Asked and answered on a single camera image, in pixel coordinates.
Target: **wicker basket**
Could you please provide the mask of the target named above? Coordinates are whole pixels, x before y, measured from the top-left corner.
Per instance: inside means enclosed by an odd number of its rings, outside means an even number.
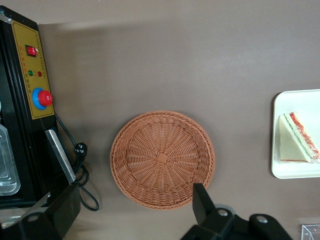
[[[129,121],[110,153],[113,178],[134,202],[159,210],[192,200],[193,183],[207,187],[215,152],[204,129],[173,111],[152,111]]]

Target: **plastic container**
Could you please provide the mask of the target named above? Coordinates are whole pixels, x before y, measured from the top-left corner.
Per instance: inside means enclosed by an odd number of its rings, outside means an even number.
[[[0,124],[0,196],[11,196],[20,186],[8,131]]]
[[[301,240],[320,240],[320,224],[302,225]]]
[[[312,140],[320,145],[320,89],[284,91],[274,100],[273,136],[271,170],[279,179],[318,178],[320,177],[320,163],[281,162],[279,116],[297,112],[303,123],[312,133]]]

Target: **red button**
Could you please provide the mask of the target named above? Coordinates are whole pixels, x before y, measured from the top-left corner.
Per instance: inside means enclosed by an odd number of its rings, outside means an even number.
[[[26,45],[26,54],[31,57],[35,57],[37,55],[36,48],[33,46]]]
[[[41,106],[50,106],[53,102],[52,94],[47,90],[42,90],[38,94],[38,100]]]

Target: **bread slice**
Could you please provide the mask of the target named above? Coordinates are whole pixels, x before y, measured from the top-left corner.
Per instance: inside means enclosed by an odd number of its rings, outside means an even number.
[[[306,133],[296,112],[279,117],[281,161],[313,163],[319,159],[319,148]]]

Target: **emergency stop button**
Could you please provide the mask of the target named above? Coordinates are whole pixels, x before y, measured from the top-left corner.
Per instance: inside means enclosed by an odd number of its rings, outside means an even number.
[[[43,90],[40,87],[33,90],[32,100],[39,110],[45,110],[47,106],[50,106],[53,103],[52,94],[48,90]]]

